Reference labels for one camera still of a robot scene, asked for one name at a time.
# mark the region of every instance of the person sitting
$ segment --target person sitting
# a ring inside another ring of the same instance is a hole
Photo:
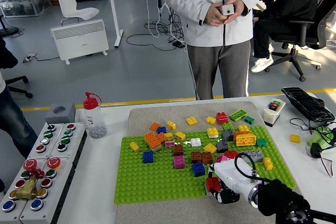
[[[254,54],[258,60],[251,68],[253,73],[261,72],[273,63],[272,47],[269,50],[270,33],[300,33],[299,24],[289,20],[312,20],[317,9],[317,0],[276,0],[253,18]]]

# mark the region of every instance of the blue jeans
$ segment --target blue jeans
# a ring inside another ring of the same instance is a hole
[[[13,100],[7,86],[0,94],[0,129],[12,137],[15,147],[27,158],[37,140],[37,135]]]

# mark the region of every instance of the person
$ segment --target person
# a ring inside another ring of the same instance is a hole
[[[300,25],[289,23],[289,20],[312,20],[317,9],[317,0],[276,0],[263,12],[256,13],[253,18],[254,54],[258,60],[251,72],[261,72],[273,63],[269,46],[270,33],[300,33]]]
[[[16,64],[17,59],[6,48],[6,42],[0,36],[0,68],[12,68]],[[0,129],[12,137],[15,147],[24,158],[27,158],[37,140],[37,135],[26,121],[22,110],[13,100],[1,72]]]
[[[247,96],[249,40],[253,35],[250,9],[259,0],[164,0],[181,17],[184,40],[196,84],[196,97],[212,99],[219,66],[223,95]],[[234,14],[218,8],[233,4]]]

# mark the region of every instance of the pink lego brick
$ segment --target pink lego brick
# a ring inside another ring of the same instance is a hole
[[[166,147],[173,147],[175,145],[174,141],[166,141],[164,142],[164,146]]]
[[[220,163],[222,161],[226,161],[228,160],[228,157],[225,156],[225,155],[222,155],[222,156],[219,156],[217,159],[216,159],[216,163]]]
[[[174,168],[175,169],[185,168],[184,156],[174,156]]]

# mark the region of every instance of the black jacket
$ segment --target black jacket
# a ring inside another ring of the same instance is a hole
[[[317,0],[276,0],[265,11],[260,13],[259,19],[277,20],[311,20],[317,9]]]

